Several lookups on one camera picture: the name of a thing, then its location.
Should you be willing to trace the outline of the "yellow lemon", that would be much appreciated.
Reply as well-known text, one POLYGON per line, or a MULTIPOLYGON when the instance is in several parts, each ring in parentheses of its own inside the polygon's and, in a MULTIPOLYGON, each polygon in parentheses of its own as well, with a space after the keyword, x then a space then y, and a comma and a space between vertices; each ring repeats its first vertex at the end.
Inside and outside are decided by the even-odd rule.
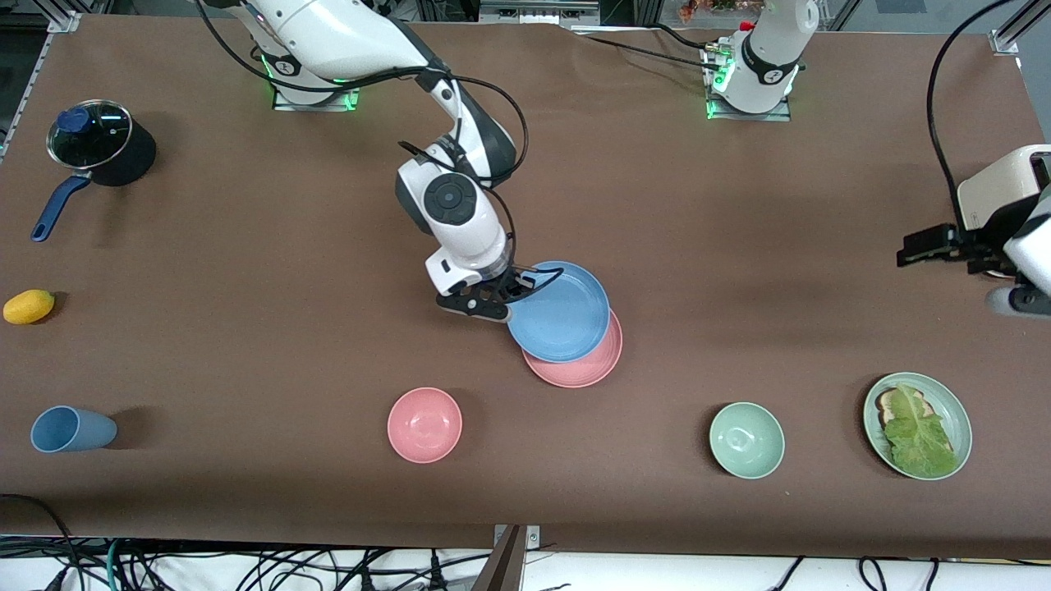
POLYGON ((48 317, 55 307, 56 298, 49 291, 30 289, 13 295, 2 308, 5 322, 11 325, 29 325, 48 317))

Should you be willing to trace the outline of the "blue plate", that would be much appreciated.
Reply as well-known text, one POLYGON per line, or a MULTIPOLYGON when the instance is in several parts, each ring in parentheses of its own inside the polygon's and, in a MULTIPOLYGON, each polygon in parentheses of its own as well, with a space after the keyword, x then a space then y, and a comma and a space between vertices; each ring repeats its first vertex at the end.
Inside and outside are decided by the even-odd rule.
POLYGON ((604 285, 585 267, 549 259, 536 267, 562 265, 564 273, 541 289, 511 303, 509 332, 530 355, 553 363, 585 358, 607 334, 604 285))

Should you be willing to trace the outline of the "pink bowl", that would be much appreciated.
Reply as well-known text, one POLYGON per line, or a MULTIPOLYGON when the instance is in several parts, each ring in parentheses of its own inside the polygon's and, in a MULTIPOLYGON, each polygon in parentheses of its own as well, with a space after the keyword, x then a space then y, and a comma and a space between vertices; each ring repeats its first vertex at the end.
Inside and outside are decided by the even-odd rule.
POLYGON ((386 423, 394 452, 418 465, 449 456, 461 440, 462 428, 457 401, 434 387, 401 394, 392 405, 386 423))

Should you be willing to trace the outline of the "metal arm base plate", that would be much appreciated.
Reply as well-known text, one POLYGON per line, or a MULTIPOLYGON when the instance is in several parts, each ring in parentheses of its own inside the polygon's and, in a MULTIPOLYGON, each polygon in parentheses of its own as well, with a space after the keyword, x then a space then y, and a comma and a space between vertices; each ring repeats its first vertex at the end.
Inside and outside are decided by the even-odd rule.
POLYGON ((273 84, 273 108, 286 113, 352 113, 360 98, 358 89, 339 90, 334 83, 304 70, 292 55, 263 53, 268 75, 282 84, 273 84))
POLYGON ((799 64, 788 68, 762 65, 755 72, 740 41, 724 36, 700 50, 706 72, 703 82, 709 119, 787 122, 791 120, 788 98, 799 64))

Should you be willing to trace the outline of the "glass lid blue knob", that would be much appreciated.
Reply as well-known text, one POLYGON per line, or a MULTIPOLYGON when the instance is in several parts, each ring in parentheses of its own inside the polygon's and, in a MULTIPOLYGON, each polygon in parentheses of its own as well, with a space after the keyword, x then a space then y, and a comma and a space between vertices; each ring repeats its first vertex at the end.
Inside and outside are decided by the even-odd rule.
POLYGON ((132 116, 122 105, 98 98, 58 113, 46 146, 57 163, 89 169, 124 149, 132 127, 132 116))

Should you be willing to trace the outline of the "mint green bowl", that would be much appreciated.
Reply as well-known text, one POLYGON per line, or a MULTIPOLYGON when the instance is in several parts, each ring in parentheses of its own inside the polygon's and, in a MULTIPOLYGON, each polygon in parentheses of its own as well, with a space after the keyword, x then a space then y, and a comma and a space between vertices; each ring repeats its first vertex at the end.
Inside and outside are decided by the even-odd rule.
POLYGON ((766 478, 786 452, 783 427, 753 401, 734 401, 712 419, 709 448, 720 467, 736 478, 766 478))

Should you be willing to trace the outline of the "brown table cover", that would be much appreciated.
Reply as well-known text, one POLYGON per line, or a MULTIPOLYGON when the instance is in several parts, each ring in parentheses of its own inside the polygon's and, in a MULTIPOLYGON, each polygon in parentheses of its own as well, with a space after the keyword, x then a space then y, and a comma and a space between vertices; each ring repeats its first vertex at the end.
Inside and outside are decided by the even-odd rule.
POLYGON ((526 164, 499 188, 519 259, 599 277, 624 331, 615 370, 566 390, 499 324, 446 313, 434 241, 394 193, 450 122, 409 81, 356 113, 275 113, 187 16, 87 16, 53 42, 0 164, 0 493, 75 535, 487 547, 537 525, 559 550, 1051 557, 1051 321, 986 307, 961 264, 897 268, 904 235, 950 218, 925 125, 934 36, 822 34, 788 123, 707 120, 681 65, 552 25, 420 24, 458 75, 521 105, 526 164), (106 99, 154 137, 133 183, 73 193, 58 113, 106 99), (877 456, 862 403, 922 373, 956 394, 970 458, 943 480, 877 456), (395 401, 451 394, 455 449, 392 449, 395 401), (766 478, 713 457, 734 401, 786 439, 766 478), (45 454, 54 406, 117 437, 45 454))

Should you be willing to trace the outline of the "toast bread slice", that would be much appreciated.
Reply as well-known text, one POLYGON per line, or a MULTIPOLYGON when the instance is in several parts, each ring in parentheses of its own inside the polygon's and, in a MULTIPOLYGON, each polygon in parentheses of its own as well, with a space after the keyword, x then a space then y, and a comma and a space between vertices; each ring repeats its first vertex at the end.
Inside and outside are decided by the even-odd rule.
POLYGON ((895 419, 918 420, 935 415, 934 407, 915 387, 901 385, 879 394, 875 401, 879 425, 883 428, 895 419))

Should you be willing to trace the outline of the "aluminium frame profile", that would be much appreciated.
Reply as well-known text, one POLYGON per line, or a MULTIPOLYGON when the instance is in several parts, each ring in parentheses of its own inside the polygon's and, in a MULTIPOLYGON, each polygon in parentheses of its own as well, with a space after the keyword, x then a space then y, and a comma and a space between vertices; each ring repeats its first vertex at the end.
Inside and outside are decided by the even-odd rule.
POLYGON ((34 0, 46 18, 48 18, 48 32, 50 34, 63 34, 76 28, 81 11, 74 0, 34 0))
POLYGON ((1017 42, 1045 16, 1051 15, 1051 0, 1025 0, 1018 11, 1006 19, 998 29, 990 30, 989 44, 995 55, 1017 55, 1017 42))

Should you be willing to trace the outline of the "beige rounded appliance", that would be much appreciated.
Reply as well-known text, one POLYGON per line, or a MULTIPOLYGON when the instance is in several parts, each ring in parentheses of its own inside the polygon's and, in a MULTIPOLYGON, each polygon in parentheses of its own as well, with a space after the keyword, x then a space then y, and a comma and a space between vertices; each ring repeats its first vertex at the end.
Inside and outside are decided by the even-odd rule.
POLYGON ((1037 172, 1051 144, 1032 144, 1007 152, 957 188, 962 227, 978 231, 1001 208, 1040 193, 1047 180, 1037 172))

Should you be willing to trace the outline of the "blue cup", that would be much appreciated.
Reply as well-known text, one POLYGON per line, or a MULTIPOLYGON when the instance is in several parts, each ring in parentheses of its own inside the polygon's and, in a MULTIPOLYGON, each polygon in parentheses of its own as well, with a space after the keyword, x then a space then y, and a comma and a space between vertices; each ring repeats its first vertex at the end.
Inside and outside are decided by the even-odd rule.
POLYGON ((46 409, 30 426, 30 445, 45 454, 100 449, 116 437, 112 419, 71 406, 46 409))

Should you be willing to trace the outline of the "mint green plate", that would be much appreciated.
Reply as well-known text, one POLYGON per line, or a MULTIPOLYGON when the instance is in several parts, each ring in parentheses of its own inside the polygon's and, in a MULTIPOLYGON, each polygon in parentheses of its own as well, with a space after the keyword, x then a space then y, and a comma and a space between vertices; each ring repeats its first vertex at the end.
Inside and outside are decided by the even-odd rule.
POLYGON ((903 471, 900 471, 900 469, 891 464, 889 445, 886 439, 883 437, 883 427, 879 423, 875 407, 879 394, 893 389, 898 385, 907 385, 919 389, 920 392, 925 394, 932 407, 934 407, 937 415, 943 417, 943 427, 954 450, 956 450, 959 458, 959 467, 952 474, 947 475, 946 478, 957 474, 961 468, 967 464, 973 448, 973 432, 970 417, 967 411, 965 411, 964 406, 962 406, 961 401, 956 398, 956 394, 950 392, 937 379, 928 378, 928 375, 922 373, 891 373, 885 375, 885 378, 879 378, 864 398, 862 403, 862 428, 865 437, 870 442, 870 446, 874 449, 877 456, 897 471, 898 474, 912 478, 912 476, 904 474, 903 471))

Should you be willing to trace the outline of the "green lettuce leaf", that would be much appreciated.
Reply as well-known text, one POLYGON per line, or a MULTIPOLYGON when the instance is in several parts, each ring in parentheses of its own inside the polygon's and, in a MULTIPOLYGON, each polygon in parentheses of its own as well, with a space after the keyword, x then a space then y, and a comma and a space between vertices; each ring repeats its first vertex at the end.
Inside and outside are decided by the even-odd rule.
POLYGON ((891 464, 912 478, 946 478, 959 467, 943 417, 895 419, 883 428, 891 464))

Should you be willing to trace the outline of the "pink plate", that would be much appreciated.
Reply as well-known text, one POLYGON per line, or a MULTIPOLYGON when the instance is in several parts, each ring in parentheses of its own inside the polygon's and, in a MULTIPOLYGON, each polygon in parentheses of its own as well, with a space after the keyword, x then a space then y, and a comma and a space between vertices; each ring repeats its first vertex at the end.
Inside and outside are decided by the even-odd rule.
POLYGON ((526 365, 548 384, 562 388, 585 388, 607 378, 617 366, 623 348, 619 318, 609 310, 607 334, 585 358, 553 363, 522 351, 526 365))

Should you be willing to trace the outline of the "grey metal frame bar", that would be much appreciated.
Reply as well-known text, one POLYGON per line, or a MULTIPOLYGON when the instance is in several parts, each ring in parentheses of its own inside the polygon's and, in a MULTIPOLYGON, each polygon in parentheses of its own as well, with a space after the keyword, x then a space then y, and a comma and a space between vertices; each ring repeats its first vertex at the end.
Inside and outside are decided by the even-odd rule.
POLYGON ((599 0, 480 0, 478 22, 600 26, 599 0))

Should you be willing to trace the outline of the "grey pole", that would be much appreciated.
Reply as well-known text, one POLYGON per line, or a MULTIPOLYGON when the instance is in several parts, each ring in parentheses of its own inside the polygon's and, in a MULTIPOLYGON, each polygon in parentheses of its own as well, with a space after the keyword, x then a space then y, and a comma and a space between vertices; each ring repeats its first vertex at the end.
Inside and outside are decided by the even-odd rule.
POLYGON ((526 526, 504 527, 470 591, 521 591, 528 542, 526 526))

